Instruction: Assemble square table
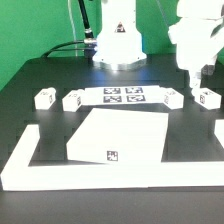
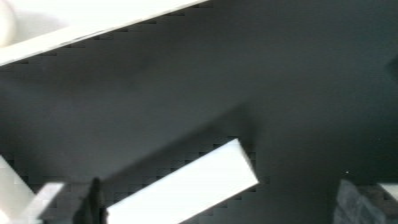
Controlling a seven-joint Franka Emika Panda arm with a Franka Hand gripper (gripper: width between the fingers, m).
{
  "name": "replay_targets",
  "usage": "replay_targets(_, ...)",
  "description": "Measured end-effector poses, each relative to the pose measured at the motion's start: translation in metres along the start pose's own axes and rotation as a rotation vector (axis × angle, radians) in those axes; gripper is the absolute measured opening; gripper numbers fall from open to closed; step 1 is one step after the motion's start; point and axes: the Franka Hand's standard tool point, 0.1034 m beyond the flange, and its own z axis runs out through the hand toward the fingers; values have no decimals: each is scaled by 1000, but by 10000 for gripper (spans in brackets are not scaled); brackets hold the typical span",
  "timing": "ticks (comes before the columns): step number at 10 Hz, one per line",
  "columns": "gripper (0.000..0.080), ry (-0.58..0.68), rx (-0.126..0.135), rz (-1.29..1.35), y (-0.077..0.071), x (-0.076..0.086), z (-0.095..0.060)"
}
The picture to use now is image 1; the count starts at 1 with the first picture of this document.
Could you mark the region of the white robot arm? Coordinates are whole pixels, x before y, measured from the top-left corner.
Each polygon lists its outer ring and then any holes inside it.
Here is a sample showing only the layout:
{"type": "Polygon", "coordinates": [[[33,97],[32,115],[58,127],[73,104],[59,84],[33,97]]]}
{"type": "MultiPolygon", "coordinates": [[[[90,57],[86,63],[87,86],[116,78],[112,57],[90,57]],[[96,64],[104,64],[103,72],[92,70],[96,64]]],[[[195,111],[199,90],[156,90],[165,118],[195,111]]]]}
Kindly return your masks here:
{"type": "MultiPolygon", "coordinates": [[[[102,30],[97,36],[94,65],[126,70],[146,60],[142,36],[136,28],[136,0],[101,0],[102,30]]],[[[189,72],[189,86],[197,93],[204,74],[215,69],[224,49],[224,0],[178,0],[179,21],[168,27],[176,46],[176,62],[189,72]]]]}

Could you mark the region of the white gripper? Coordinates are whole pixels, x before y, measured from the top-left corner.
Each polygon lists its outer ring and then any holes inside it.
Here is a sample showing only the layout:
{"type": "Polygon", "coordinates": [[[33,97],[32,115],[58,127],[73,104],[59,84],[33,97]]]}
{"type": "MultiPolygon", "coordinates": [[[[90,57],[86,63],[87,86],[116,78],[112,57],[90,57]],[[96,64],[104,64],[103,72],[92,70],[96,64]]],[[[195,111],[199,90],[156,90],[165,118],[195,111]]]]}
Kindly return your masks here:
{"type": "Polygon", "coordinates": [[[180,69],[188,70],[193,96],[200,90],[201,73],[205,65],[214,65],[224,48],[224,19],[182,18],[169,27],[168,35],[176,45],[176,61],[180,69]]]}

